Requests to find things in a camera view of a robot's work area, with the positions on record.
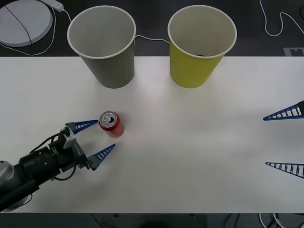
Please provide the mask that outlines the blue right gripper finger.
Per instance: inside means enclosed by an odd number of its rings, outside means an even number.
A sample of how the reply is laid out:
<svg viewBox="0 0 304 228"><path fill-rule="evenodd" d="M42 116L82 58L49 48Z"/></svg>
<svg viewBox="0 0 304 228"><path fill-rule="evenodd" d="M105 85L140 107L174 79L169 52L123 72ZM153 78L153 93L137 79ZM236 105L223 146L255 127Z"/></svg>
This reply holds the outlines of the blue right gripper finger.
<svg viewBox="0 0 304 228"><path fill-rule="evenodd" d="M270 114L263 118L264 121L303 119L304 118L304 101L298 102L288 108Z"/></svg>
<svg viewBox="0 0 304 228"><path fill-rule="evenodd" d="M299 178L304 178L304 165L299 163L266 162L267 166L286 172Z"/></svg>

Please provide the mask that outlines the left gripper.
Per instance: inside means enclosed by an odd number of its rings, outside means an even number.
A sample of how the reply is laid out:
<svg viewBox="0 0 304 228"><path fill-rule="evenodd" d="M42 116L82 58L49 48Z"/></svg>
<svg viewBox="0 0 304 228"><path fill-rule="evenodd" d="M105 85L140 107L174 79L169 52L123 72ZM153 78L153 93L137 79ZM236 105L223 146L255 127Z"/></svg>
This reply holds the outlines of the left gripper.
<svg viewBox="0 0 304 228"><path fill-rule="evenodd" d="M89 156L88 158L86 157L84 151L80 147L79 143L76 141L75 134L89 128L90 126L96 123L98 123L98 120L69 122L66 123L65 128L62 129L62 134L65 139L63 149L72 150L76 165L80 169L86 167L88 170L91 169L95 171L116 146L116 144L112 144L111 146L101 150L100 152L95 153Z"/></svg>

